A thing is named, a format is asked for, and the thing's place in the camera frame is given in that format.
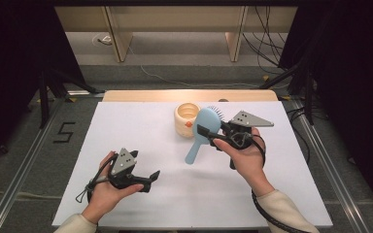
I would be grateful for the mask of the light wooden desk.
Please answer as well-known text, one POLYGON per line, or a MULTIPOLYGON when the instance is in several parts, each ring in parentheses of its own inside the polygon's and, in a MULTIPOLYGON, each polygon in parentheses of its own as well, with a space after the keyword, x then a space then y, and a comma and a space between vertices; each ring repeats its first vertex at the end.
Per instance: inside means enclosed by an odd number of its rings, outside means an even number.
POLYGON ((57 7, 66 32, 107 32, 116 61, 127 55, 135 32, 221 32, 230 60, 239 57, 245 32, 288 33, 295 7, 57 7))

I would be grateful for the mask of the light blue hairbrush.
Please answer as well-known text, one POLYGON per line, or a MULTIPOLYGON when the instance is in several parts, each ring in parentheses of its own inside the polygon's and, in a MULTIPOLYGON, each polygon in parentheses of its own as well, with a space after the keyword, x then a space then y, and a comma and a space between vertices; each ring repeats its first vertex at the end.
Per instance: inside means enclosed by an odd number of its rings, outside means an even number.
POLYGON ((195 122, 192 126, 192 133, 194 137, 194 143, 186 155, 186 164, 193 164, 198 154, 198 151, 202 145, 209 145, 210 141, 206 136, 202 136, 198 133, 200 126, 208 129, 211 133, 218 133, 223 119, 222 112, 216 106, 209 106, 203 108, 198 112, 195 122))

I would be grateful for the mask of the black curtain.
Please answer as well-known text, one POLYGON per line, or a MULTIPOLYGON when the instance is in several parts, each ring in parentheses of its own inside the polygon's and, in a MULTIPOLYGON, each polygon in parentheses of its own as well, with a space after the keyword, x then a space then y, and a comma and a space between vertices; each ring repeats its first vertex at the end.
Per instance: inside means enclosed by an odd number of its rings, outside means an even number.
POLYGON ((85 79, 53 5, 0 0, 0 147, 39 87, 62 96, 85 79))
POLYGON ((314 48, 318 94, 350 156, 373 191, 373 0, 300 0, 281 64, 300 60, 322 22, 314 48))

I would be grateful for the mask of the person's right hand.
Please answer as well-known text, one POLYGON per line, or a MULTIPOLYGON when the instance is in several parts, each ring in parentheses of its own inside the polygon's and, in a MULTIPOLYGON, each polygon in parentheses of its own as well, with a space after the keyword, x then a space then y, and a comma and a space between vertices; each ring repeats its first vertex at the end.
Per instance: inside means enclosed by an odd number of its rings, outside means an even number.
POLYGON ((221 139, 214 139, 214 144, 227 153, 232 159, 237 172, 252 188, 256 197, 260 197, 274 191, 274 186, 267 180, 263 171, 263 154, 265 143, 260 137, 257 128, 252 128, 253 140, 256 145, 251 145, 244 150, 237 150, 221 139))

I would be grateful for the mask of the black tripod stand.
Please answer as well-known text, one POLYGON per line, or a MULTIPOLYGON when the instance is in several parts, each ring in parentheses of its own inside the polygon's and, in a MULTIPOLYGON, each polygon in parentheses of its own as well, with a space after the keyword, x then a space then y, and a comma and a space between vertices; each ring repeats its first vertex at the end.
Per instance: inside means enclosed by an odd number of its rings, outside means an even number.
POLYGON ((79 81, 65 72, 54 68, 45 69, 39 77, 39 94, 41 106, 41 128, 44 128, 50 120, 50 103, 48 90, 50 90, 56 98, 65 98, 68 91, 64 86, 65 83, 72 83, 82 90, 90 94, 102 94, 104 90, 97 89, 88 85, 85 81, 79 81))
POLYGON ((259 89, 268 89, 289 77, 292 77, 292 80, 289 82, 288 85, 288 93, 290 95, 298 95, 301 91, 304 92, 304 113, 308 122, 313 125, 313 79, 310 73, 310 65, 307 61, 300 60, 291 68, 286 70, 283 74, 280 74, 271 81, 268 81, 261 85, 259 89))

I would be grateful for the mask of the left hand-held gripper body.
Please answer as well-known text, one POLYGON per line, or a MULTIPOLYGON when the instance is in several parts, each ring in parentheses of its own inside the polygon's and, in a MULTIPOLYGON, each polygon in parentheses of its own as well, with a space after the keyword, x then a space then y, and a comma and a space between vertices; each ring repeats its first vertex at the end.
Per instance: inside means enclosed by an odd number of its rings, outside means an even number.
POLYGON ((136 183, 142 183, 140 177, 132 174, 137 161, 125 148, 113 156, 113 162, 108 172, 108 179, 112 186, 118 189, 129 187, 136 183))

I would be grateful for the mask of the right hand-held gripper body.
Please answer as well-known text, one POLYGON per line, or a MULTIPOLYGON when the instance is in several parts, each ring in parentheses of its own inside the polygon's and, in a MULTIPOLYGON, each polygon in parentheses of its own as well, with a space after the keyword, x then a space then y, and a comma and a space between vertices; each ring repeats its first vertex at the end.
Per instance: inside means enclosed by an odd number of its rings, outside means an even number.
POLYGON ((240 111, 230 121, 229 132, 223 132, 226 137, 226 142, 237 150, 242 150, 249 147, 253 138, 253 127, 272 127, 273 122, 255 116, 245 111, 240 111))

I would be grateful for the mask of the cream ribbed cup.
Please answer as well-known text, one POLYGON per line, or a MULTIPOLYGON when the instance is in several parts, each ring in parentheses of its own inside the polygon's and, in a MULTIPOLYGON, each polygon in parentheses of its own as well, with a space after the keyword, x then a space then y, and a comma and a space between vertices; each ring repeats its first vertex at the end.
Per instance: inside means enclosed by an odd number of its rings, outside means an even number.
POLYGON ((194 103, 183 103, 174 111, 176 132, 185 138, 192 138, 192 126, 201 108, 194 103))

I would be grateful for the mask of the person's left hand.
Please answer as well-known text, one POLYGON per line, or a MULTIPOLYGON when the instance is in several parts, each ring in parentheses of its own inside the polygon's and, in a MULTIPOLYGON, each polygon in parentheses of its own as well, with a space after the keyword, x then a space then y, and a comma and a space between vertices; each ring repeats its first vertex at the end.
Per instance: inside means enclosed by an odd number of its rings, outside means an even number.
POLYGON ((105 214, 109 213, 123 198, 140 191, 142 184, 133 184, 124 189, 117 189, 109 182, 95 186, 91 199, 82 216, 89 222, 96 224, 105 214))

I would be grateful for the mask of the aluminium floor rail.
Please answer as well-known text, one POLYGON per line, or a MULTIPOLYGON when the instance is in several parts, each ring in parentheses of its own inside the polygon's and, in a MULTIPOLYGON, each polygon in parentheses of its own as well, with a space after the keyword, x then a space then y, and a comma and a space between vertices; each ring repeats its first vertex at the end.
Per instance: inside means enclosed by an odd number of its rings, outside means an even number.
POLYGON ((347 189, 341 175, 332 162, 315 126, 310 123, 310 120, 306 117, 305 113, 301 115, 300 121, 354 232, 369 233, 369 227, 366 224, 357 203, 353 199, 352 194, 347 189))
POLYGON ((12 206, 14 205, 17 195, 22 188, 36 158, 38 157, 41 149, 49 135, 52 128, 52 123, 63 105, 63 99, 55 99, 52 107, 50 108, 50 116, 47 122, 39 129, 37 136, 35 137, 29 151, 23 158, 21 164, 17 168, 17 171, 12 176, 9 187, 3 192, 0 198, 0 229, 5 222, 12 206))

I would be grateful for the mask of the white foam board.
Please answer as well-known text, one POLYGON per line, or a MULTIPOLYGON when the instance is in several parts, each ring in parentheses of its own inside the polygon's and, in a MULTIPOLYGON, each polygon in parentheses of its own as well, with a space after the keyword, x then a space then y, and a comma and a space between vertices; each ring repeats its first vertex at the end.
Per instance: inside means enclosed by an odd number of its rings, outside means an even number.
MULTIPOLYGON (((101 102, 97 105, 77 163, 53 223, 85 207, 77 196, 111 150, 138 153, 134 175, 158 173, 150 192, 133 194, 99 224, 133 230, 251 229, 266 222, 254 206, 251 189, 215 148, 200 148, 193 164, 185 157, 193 141, 176 133, 175 102, 101 102)), ((322 201, 283 105, 272 102, 219 102, 225 119, 246 111, 271 121, 260 130, 266 143, 264 172, 309 222, 322 228, 332 221, 322 201)))

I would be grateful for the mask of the round floor outlet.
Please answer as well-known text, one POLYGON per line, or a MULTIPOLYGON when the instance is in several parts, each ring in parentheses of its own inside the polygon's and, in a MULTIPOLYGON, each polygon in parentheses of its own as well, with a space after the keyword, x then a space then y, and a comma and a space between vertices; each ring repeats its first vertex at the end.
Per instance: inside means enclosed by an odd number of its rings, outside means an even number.
POLYGON ((108 33, 98 33, 93 36, 91 42, 96 47, 110 46, 112 44, 112 39, 108 33))

